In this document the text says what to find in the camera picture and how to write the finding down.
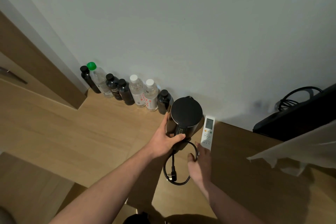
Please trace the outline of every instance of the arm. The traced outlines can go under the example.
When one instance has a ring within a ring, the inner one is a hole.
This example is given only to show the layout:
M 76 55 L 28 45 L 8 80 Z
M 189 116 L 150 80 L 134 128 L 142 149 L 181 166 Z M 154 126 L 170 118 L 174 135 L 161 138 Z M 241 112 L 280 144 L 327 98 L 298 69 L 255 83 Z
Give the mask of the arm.
M 207 198 L 217 218 L 227 224 L 264 224 L 263 221 L 211 182 L 210 150 L 202 147 L 199 143 L 196 145 L 199 151 L 197 161 L 191 153 L 188 154 L 189 174 Z
M 149 162 L 168 153 L 185 137 L 184 134 L 166 136 L 167 119 L 168 113 L 147 145 L 83 192 L 50 224 L 111 224 Z

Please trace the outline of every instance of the green bottle cap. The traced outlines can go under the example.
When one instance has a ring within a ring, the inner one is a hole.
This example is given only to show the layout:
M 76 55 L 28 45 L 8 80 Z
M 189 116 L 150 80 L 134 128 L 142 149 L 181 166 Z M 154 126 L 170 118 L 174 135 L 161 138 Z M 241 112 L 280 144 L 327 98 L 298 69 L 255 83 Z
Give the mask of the green bottle cap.
M 97 68 L 97 66 L 94 62 L 89 62 L 89 63 L 87 63 L 86 66 L 90 71 L 95 70 Z

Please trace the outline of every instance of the white bottle cap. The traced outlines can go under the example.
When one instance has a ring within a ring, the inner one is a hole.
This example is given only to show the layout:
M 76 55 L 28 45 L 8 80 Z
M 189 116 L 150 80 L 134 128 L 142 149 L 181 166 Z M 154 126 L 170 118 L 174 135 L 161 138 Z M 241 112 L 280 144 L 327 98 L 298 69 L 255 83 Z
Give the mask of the white bottle cap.
M 129 79 L 131 80 L 132 83 L 136 83 L 138 76 L 136 74 L 132 74 Z
M 148 87 L 153 87 L 153 85 L 154 85 L 154 81 L 152 80 L 152 79 L 148 79 L 147 81 L 146 81 L 146 85 L 148 86 Z

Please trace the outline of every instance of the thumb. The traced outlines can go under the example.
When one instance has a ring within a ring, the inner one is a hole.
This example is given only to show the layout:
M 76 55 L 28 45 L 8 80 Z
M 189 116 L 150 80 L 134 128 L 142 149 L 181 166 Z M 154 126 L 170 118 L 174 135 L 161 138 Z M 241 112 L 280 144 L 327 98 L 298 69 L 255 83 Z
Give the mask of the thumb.
M 194 155 L 192 154 L 192 153 L 189 153 L 188 154 L 188 162 L 195 162 L 195 157 L 194 157 Z
M 173 142 L 175 144 L 175 143 L 178 143 L 179 141 L 182 141 L 185 137 L 186 137 L 185 134 L 178 134 L 178 135 L 172 137 L 171 139 L 173 140 Z

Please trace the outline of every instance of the hand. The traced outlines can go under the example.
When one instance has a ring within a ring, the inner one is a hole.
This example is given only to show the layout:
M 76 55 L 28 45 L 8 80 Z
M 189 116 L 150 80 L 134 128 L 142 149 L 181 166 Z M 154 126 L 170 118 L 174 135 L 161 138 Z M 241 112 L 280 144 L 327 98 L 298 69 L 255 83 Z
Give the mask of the hand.
M 156 130 L 153 137 L 146 145 L 146 147 L 148 147 L 148 149 L 152 153 L 153 158 L 165 155 L 170 151 L 175 143 L 182 141 L 186 137 L 185 134 L 178 134 L 176 136 L 174 136 L 174 134 L 171 134 L 170 136 L 174 137 L 168 137 L 166 135 L 167 120 L 168 112 L 166 112 L 166 115 L 163 118 L 163 121 L 161 122 L 159 128 Z
M 188 154 L 188 170 L 190 177 L 199 188 L 211 182 L 211 155 L 210 150 L 195 142 L 199 155 L 195 161 L 194 155 Z

